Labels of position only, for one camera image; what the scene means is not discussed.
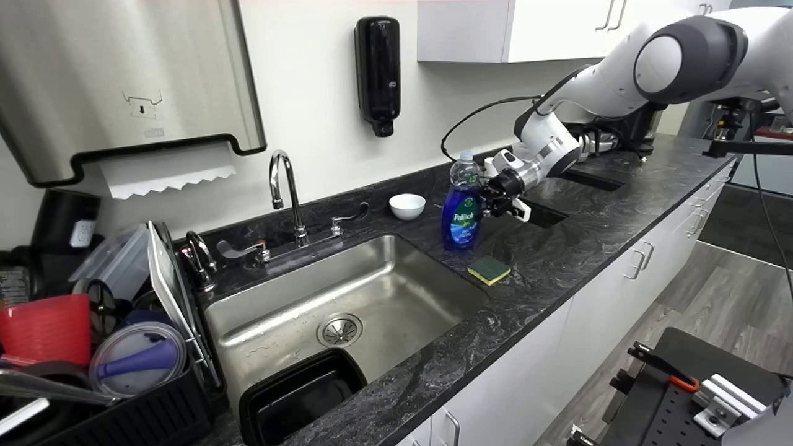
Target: white bowl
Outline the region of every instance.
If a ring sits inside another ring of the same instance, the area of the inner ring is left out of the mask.
[[[390,205],[398,219],[414,219],[423,213],[426,198],[417,193],[396,193]]]

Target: red container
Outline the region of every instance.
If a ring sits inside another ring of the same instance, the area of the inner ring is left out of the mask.
[[[15,364],[91,362],[91,306],[87,295],[44,296],[0,309],[2,359]]]

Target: blue dish soap bottle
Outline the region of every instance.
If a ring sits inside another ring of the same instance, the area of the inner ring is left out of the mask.
[[[474,153],[463,153],[450,162],[450,190],[440,213],[443,244],[449,250],[469,250],[476,243],[483,217],[483,202],[479,195],[479,165]]]

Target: stainless steel sink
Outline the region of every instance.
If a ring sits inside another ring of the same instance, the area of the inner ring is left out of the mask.
[[[242,390],[340,346],[375,382],[480,304],[480,289],[383,236],[211,301],[206,321],[231,407]]]

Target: green sponge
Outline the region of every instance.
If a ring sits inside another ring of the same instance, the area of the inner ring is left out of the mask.
[[[479,278],[483,285],[496,285],[499,280],[504,280],[505,274],[514,273],[510,265],[496,259],[496,257],[476,257],[470,265],[469,265],[469,273],[474,278]]]

